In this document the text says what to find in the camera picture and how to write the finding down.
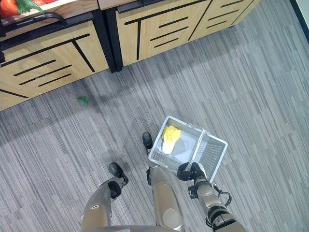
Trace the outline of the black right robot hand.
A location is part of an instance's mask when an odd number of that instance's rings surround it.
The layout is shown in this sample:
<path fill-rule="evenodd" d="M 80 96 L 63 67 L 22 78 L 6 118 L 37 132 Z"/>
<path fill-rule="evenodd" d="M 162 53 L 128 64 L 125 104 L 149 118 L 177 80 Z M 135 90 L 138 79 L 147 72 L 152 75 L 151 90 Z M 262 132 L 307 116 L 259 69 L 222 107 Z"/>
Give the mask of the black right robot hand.
<path fill-rule="evenodd" d="M 176 176 L 181 181 L 189 181 L 189 180 L 196 180 L 199 177 L 206 178 L 205 170 L 203 169 L 203 166 L 200 165 L 200 163 L 193 162 L 190 170 L 186 171 L 185 169 L 188 166 L 188 162 L 183 163 L 178 167 Z"/>

